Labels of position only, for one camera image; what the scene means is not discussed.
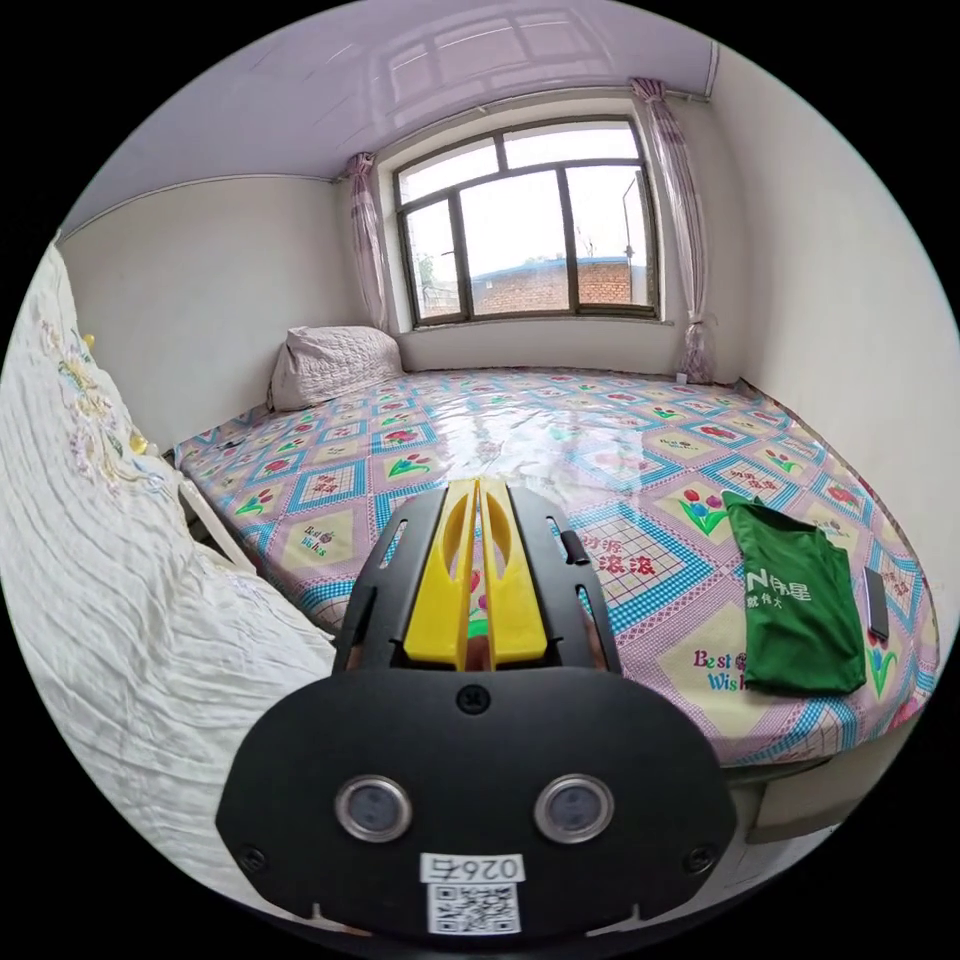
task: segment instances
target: qr code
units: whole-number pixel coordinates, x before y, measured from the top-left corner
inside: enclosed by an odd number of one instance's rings
[[[515,883],[427,884],[430,933],[486,937],[520,932]]]

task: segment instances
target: screw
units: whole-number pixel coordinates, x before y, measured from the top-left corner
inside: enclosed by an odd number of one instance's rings
[[[247,873],[259,873],[267,865],[267,858],[256,847],[244,847],[240,853],[240,866]]]
[[[709,870],[717,859],[717,852],[711,846],[694,847],[683,859],[683,869],[687,873],[698,874]]]
[[[457,694],[457,706],[464,713],[475,717],[490,706],[490,694],[483,687],[471,683]]]

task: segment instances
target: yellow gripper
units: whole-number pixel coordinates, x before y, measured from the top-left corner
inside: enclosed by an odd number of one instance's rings
[[[454,481],[447,490],[403,642],[411,660],[466,668],[478,496],[490,668],[539,660],[546,653],[540,607],[507,486],[481,478]],[[503,557],[502,573],[496,548]]]

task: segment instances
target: ceiling trim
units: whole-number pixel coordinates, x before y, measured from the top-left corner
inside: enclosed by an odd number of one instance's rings
[[[62,228],[58,227],[53,242],[63,243],[65,240],[69,240],[74,234],[79,233],[85,227],[89,227],[91,223],[94,223],[101,217],[105,217],[107,214],[113,213],[114,210],[119,210],[121,207],[125,207],[129,203],[135,203],[137,200],[142,200],[144,197],[152,197],[154,194],[166,193],[169,190],[179,190],[181,187],[193,187],[201,183],[220,183],[224,180],[310,180],[314,183],[329,184],[340,182],[339,179],[330,179],[329,177],[308,177],[304,176],[302,173],[234,173],[222,177],[200,177],[197,180],[183,180],[180,183],[171,183],[166,187],[157,187],[156,190],[145,190],[143,193],[138,193],[135,197],[130,197],[127,200],[121,200],[119,203],[115,203],[112,207],[107,207],[106,210],[103,210],[87,220],[84,220],[83,223],[73,227],[67,233],[63,233]]]

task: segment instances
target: green bag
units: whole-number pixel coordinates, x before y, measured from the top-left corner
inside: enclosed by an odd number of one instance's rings
[[[744,685],[766,693],[838,695],[866,683],[864,631],[850,561],[819,528],[723,494],[746,580]]]

